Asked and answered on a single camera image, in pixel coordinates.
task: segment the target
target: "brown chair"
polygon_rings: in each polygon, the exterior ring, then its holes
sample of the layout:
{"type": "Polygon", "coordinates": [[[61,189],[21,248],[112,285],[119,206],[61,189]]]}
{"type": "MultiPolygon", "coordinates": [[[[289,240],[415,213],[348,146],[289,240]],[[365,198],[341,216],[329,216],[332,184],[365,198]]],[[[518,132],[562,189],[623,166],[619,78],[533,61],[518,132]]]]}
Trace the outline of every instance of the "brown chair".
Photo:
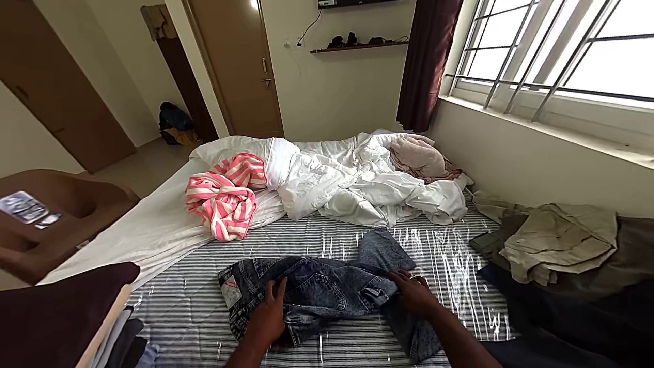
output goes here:
{"type": "Polygon", "coordinates": [[[54,170],[30,170],[0,178],[0,198],[25,191],[50,213],[61,213],[45,229],[0,211],[0,268],[36,284],[139,202],[129,188],[54,170]]]}

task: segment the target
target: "striped bedsheet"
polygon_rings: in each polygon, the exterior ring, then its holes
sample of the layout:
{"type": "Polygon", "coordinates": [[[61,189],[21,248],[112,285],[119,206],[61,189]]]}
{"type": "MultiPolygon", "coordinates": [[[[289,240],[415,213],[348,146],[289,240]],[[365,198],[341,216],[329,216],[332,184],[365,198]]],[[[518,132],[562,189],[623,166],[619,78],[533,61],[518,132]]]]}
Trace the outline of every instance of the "striped bedsheet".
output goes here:
{"type": "MultiPolygon", "coordinates": [[[[391,229],[418,264],[432,293],[458,315],[480,340],[512,336],[506,301],[477,276],[486,265],[468,245],[497,224],[468,201],[468,215],[453,225],[437,226],[427,218],[391,229]]],[[[369,228],[319,215],[299,221],[282,218],[255,229],[244,240],[210,242],[137,289],[129,303],[143,320],[141,336],[161,347],[157,367],[222,367],[237,346],[216,274],[249,257],[317,256],[356,259],[357,246],[369,228]]],[[[299,348],[272,347],[261,367],[414,367],[384,319],[370,315],[338,320],[299,348]]],[[[443,352],[417,367],[449,367],[443,352]]]]}

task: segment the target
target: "maroon curtain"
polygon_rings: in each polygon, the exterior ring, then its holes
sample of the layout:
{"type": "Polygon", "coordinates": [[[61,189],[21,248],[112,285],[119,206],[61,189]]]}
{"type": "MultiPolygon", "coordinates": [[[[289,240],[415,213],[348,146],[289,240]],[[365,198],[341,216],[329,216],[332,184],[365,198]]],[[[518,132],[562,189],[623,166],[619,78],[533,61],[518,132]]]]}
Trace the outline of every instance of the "maroon curtain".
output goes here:
{"type": "Polygon", "coordinates": [[[418,0],[404,64],[397,121],[425,132],[432,121],[441,78],[463,0],[418,0]]]}

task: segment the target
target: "human hand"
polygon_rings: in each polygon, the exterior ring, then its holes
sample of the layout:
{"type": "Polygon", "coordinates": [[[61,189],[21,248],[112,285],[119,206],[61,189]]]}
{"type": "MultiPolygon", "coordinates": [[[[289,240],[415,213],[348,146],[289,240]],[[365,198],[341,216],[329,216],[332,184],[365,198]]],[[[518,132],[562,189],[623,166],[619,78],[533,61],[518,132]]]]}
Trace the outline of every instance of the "human hand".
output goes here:
{"type": "Polygon", "coordinates": [[[255,347],[267,350],[286,329],[282,319],[287,281],[288,278],[282,279],[277,288],[277,297],[273,295],[275,281],[269,281],[266,287],[266,299],[256,307],[250,316],[245,339],[255,347]]]}
{"type": "Polygon", "coordinates": [[[422,276],[412,277],[409,271],[398,270],[390,271],[388,277],[402,290],[402,304],[411,314],[427,318],[441,306],[422,276]]]}

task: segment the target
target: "window sill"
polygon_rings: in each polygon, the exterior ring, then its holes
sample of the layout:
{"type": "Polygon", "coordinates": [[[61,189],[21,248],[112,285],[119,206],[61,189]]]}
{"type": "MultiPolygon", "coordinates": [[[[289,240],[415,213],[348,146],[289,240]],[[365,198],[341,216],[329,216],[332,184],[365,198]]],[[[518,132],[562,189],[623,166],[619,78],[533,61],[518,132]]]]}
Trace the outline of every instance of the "window sill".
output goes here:
{"type": "Polygon", "coordinates": [[[439,99],[448,101],[461,107],[479,111],[480,113],[490,115],[504,121],[512,122],[520,126],[524,126],[525,128],[547,134],[548,136],[563,139],[564,141],[568,141],[570,143],[574,143],[576,145],[604,153],[605,155],[620,158],[621,160],[625,160],[633,164],[654,170],[654,153],[639,150],[628,145],[593,137],[587,134],[563,129],[558,126],[545,125],[538,122],[530,122],[529,120],[515,117],[513,115],[504,115],[493,111],[492,109],[484,109],[483,106],[479,105],[478,103],[462,100],[460,98],[449,96],[439,97],[439,99]]]}

